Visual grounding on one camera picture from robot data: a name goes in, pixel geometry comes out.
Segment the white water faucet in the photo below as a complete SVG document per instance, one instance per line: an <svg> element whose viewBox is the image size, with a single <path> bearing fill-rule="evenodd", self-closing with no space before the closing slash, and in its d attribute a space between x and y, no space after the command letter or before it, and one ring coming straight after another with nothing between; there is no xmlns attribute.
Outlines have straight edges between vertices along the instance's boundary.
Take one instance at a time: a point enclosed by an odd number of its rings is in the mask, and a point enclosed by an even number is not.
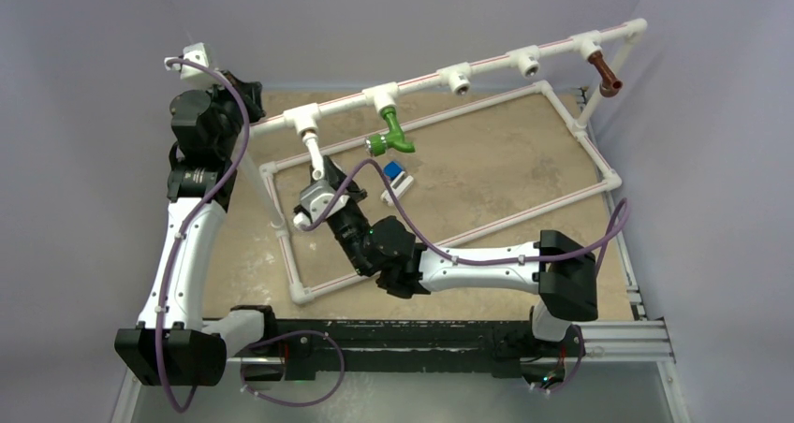
<svg viewBox="0 0 794 423"><path fill-rule="evenodd" d="M317 133L314 130L303 131L301 133L301 141L309 154L312 179L315 181L322 180L325 177L325 165L318 144Z"/></svg>

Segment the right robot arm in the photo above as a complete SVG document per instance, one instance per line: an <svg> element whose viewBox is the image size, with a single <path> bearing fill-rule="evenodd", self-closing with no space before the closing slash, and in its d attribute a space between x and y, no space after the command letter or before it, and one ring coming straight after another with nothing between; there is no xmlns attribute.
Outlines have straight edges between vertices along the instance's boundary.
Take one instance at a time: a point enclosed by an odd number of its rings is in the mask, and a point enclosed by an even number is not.
<svg viewBox="0 0 794 423"><path fill-rule="evenodd" d="M525 340L540 355L558 347L572 324L597 320L600 265L592 249L550 229L536 241L507 247L433 245L404 211L370 222L360 208L367 191L328 156L322 162L323 176L311 179L293 209L294 227L327 226L354 272L375 278L389 295L411 299L463 288L536 295Z"/></svg>

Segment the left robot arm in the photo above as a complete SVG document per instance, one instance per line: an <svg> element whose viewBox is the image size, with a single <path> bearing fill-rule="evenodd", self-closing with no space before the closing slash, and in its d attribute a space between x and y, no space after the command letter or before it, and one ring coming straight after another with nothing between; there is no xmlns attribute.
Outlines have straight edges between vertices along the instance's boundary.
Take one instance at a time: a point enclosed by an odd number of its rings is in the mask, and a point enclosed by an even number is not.
<svg viewBox="0 0 794 423"><path fill-rule="evenodd" d="M133 328L118 330L114 349L146 386L219 383L227 360L243 349L266 357L279 344L267 305L238 305L220 320L202 317L213 245L224 222L236 172L232 153L245 118L263 117L261 85L228 71L229 89L189 90L169 104L175 141L169 150L168 227L155 282Z"/></svg>

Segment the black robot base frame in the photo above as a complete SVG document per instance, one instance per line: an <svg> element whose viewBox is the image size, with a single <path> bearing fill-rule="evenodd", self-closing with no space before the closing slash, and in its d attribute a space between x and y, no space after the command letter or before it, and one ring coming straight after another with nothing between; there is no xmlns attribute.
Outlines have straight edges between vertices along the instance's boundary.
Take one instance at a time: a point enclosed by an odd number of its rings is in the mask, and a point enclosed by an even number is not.
<svg viewBox="0 0 794 423"><path fill-rule="evenodd" d="M277 367L288 381L320 372L487 373L557 385L585 356L580 327L545 342L527 321L278 319L268 333L273 342L237 358L246 367Z"/></svg>

